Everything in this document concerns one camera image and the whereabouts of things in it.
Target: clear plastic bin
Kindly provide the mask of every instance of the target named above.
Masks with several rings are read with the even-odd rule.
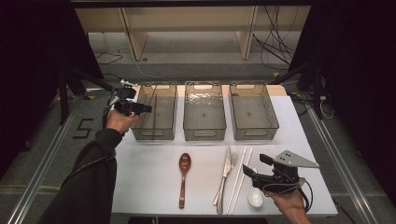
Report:
[[[219,82],[186,82],[183,122],[186,141],[224,140],[226,127]]]
[[[274,139],[279,124],[264,83],[232,82],[230,108],[235,140]]]
[[[177,112],[176,82],[146,82],[140,87],[137,102],[151,105],[151,113],[141,114],[132,132],[136,140],[174,140]]]

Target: dark floor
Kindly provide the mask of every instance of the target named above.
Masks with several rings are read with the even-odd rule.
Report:
[[[290,35],[290,44],[295,45],[298,34]],[[199,48],[192,46],[191,42],[200,40]],[[274,70],[266,67],[261,62],[261,48],[257,43],[252,44],[249,59],[241,60],[239,48],[235,36],[232,33],[200,33],[200,34],[153,34],[148,38],[142,59],[139,66],[133,63],[129,50],[126,48],[122,35],[93,34],[91,37],[92,48],[95,53],[103,52],[118,53],[123,57],[110,64],[101,64],[101,69],[108,83],[119,85],[119,80],[115,77],[124,77],[131,82],[141,82],[144,80],[156,80],[157,77],[173,79],[183,83],[189,80],[213,79],[228,81],[232,79],[260,79],[266,82],[274,80],[274,72],[280,75],[285,70]],[[262,54],[266,65],[278,68],[287,68],[286,64],[279,63],[272,59],[268,53]],[[98,58],[99,63],[112,60],[109,58]],[[296,81],[298,76],[293,77],[283,83],[285,89],[290,92],[297,92]],[[309,96],[308,92],[300,92],[302,96]],[[70,99],[71,105],[78,105],[76,118],[67,130],[57,154],[53,158],[45,178],[40,184],[37,195],[23,220],[23,223],[36,223],[43,210],[49,204],[51,198],[57,192],[64,178],[68,175],[73,161],[78,154],[78,149],[82,148],[92,139],[93,134],[88,138],[76,139],[74,136],[83,136],[85,131],[77,131],[80,120],[83,118],[93,119],[87,123],[88,127],[95,132],[100,129],[101,113],[106,101],[106,93],[88,92],[87,95],[93,98],[86,98],[80,103],[76,99]],[[330,218],[311,217],[313,223],[353,223],[347,216],[351,216],[356,223],[368,223],[362,217],[361,210],[354,204],[355,198],[348,189],[342,174],[340,174],[336,164],[329,154],[326,144],[319,134],[318,127],[313,117],[312,109],[305,110],[310,105],[303,105],[295,102],[296,113],[302,114],[300,121],[303,125],[308,142],[314,152],[317,162],[320,164],[320,171],[323,174],[327,187],[333,198],[340,204],[345,212],[339,212],[338,216]],[[323,109],[332,112],[330,105],[324,105]],[[48,110],[35,135],[30,139],[29,150],[22,150],[18,158],[13,162],[6,175],[0,182],[0,223],[7,223],[15,205],[25,191],[35,174],[39,163],[44,158],[51,145],[52,138],[60,129],[60,102],[54,99],[53,105]],[[364,199],[369,204],[375,216],[376,223],[395,223],[396,209],[390,202],[381,186],[376,182],[364,159],[356,152],[356,148],[344,127],[343,123],[335,115],[331,119],[323,119],[322,124],[329,131],[336,150],[340,152],[347,169],[353,176],[356,185],[361,190]],[[268,217],[269,223],[286,223],[283,217]],[[112,218],[111,223],[127,223],[128,217]]]

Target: black sleeve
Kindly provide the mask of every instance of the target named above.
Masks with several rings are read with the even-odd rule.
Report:
[[[110,223],[121,139],[113,129],[96,133],[38,223]]]

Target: wooden spoon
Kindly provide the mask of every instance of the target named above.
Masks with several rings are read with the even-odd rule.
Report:
[[[186,197],[185,197],[186,174],[190,170],[190,167],[191,167],[191,158],[188,153],[183,153],[183,155],[181,155],[180,161],[178,162],[178,167],[180,167],[180,171],[182,174],[181,190],[180,190],[180,198],[178,201],[178,207],[184,208],[184,201],[186,200]]]

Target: white tabletop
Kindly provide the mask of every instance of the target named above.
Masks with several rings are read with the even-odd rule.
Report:
[[[244,163],[252,155],[248,166],[257,168],[260,174],[272,175],[272,168],[259,160],[261,153],[274,157],[285,149],[306,159],[315,161],[304,130],[289,96],[271,96],[279,129],[273,140],[235,141],[228,101],[228,86],[223,86],[224,109],[227,129],[223,141],[186,142],[183,133],[184,86],[178,86],[177,120],[175,140],[137,142],[132,132],[125,134],[116,148],[118,175],[112,212],[128,216],[218,216],[213,200],[222,179],[226,149],[238,153],[238,162],[230,172],[224,190],[223,215],[260,217],[280,215],[271,198],[256,208],[248,203],[251,180],[241,171],[231,199],[238,168],[247,149]],[[186,202],[178,208],[181,172],[178,160],[184,152],[191,156],[191,168],[186,177]],[[299,168],[299,176],[305,177],[313,189],[314,201],[309,216],[333,217],[337,211],[319,169]],[[235,202],[240,181],[242,188]],[[303,191],[311,200],[305,184]]]

